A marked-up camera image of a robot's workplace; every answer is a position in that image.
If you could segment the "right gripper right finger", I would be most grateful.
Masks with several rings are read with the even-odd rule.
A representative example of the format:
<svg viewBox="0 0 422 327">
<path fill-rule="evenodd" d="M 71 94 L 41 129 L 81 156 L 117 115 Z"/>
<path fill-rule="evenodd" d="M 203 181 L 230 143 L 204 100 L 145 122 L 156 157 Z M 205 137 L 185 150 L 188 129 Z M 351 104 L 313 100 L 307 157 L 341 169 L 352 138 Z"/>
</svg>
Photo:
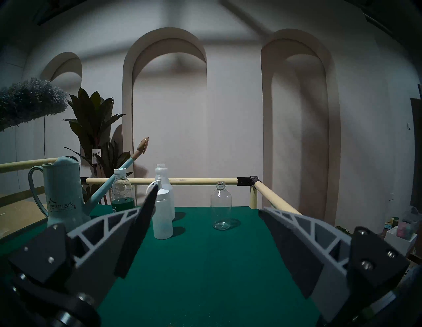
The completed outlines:
<svg viewBox="0 0 422 327">
<path fill-rule="evenodd" d="M 370 229 L 352 235 L 315 218 L 266 207 L 258 212 L 317 323 L 358 323 L 359 314 L 398 286 L 409 262 Z"/>
</svg>

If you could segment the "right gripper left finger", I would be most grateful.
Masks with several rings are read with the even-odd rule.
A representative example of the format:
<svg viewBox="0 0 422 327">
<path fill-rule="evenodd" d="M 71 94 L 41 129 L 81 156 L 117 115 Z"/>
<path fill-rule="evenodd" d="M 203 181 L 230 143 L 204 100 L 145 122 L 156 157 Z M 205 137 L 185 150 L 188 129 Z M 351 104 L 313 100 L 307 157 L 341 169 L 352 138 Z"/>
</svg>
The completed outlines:
<svg viewBox="0 0 422 327">
<path fill-rule="evenodd" d="M 86 295 L 98 307 L 117 278 L 125 279 L 155 211 L 158 186 L 140 208 L 99 216 L 66 232 L 56 224 L 9 257 L 20 294 L 44 303 Z"/>
</svg>

